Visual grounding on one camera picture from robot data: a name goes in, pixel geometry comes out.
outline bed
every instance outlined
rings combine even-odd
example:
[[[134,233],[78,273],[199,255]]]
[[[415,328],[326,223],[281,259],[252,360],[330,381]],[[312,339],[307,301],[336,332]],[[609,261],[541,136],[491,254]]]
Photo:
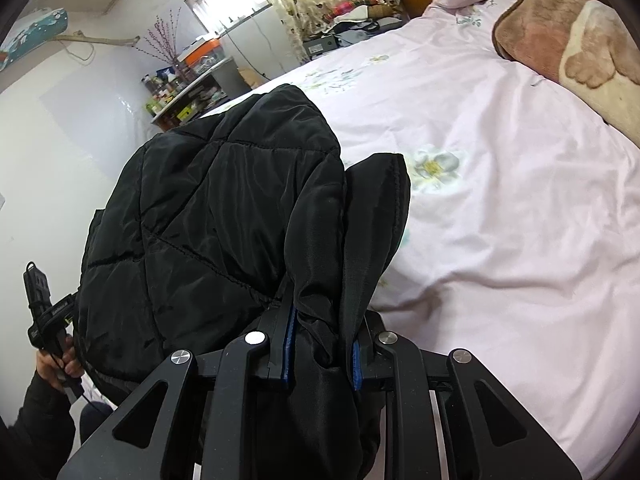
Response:
[[[589,480],[640,408],[640,152],[495,53],[515,1],[436,0],[255,92],[300,86],[345,166],[404,154],[409,220],[370,307],[423,349],[471,350]]]

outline metal screw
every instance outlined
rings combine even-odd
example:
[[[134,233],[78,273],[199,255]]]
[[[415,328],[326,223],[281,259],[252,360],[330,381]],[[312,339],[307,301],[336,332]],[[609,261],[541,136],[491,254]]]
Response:
[[[392,345],[398,341],[398,336],[393,332],[385,331],[378,334],[378,339],[383,345]]]
[[[471,361],[471,352],[463,349],[456,350],[453,352],[453,358],[460,364],[465,365]]]
[[[249,343],[250,345],[259,345],[264,341],[266,336],[262,332],[249,332],[246,336],[244,336],[244,341]]]
[[[171,354],[171,362],[174,365],[181,365],[191,359],[191,354],[186,350],[176,350]]]

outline quilted black fabric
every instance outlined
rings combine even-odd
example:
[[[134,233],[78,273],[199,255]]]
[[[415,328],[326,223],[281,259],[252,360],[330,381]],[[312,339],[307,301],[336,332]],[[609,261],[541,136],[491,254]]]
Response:
[[[259,478],[362,478],[380,405],[351,386],[351,345],[408,213],[401,155],[344,170],[298,88],[161,134],[127,163],[90,227],[76,348],[119,403],[176,349],[223,348],[287,283],[294,384],[260,398]]]

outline human hand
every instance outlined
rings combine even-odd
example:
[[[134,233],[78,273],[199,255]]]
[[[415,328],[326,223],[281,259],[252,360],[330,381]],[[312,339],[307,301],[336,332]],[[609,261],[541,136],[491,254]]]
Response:
[[[74,340],[69,335],[65,339],[65,351],[62,354],[62,359],[44,350],[36,352],[36,371],[38,375],[58,391],[64,392],[65,390],[56,376],[56,372],[59,369],[64,370],[68,376],[73,378],[81,377],[84,374],[82,365],[76,358]]]

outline beige blanket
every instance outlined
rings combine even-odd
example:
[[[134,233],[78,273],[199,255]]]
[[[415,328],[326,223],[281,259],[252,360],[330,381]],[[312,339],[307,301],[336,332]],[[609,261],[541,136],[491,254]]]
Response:
[[[560,83],[640,147],[640,50],[614,9],[596,0],[519,0],[494,46]]]

